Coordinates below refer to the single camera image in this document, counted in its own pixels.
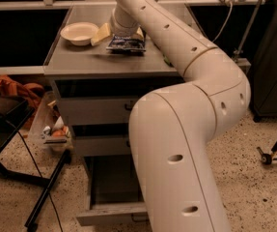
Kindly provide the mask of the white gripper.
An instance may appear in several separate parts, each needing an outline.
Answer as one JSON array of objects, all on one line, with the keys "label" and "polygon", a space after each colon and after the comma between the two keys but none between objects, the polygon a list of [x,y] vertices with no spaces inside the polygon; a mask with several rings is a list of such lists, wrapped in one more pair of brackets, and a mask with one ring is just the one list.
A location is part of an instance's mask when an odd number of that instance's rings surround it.
[{"label": "white gripper", "polygon": [[91,45],[95,46],[107,39],[110,39],[112,32],[120,37],[129,37],[134,35],[136,40],[143,41],[145,39],[143,30],[138,27],[139,25],[137,21],[134,20],[119,5],[117,5],[112,11],[109,23],[106,22],[102,24],[97,32],[92,36]]}]

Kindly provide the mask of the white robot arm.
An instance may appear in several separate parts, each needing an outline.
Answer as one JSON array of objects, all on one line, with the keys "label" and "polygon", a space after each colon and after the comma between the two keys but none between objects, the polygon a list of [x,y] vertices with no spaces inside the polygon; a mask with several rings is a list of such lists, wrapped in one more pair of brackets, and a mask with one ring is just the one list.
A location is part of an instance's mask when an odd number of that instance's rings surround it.
[{"label": "white robot arm", "polygon": [[139,28],[183,79],[132,108],[131,154],[152,232],[231,232],[206,146],[246,113],[251,90],[240,67],[157,0],[116,0],[109,28]]}]

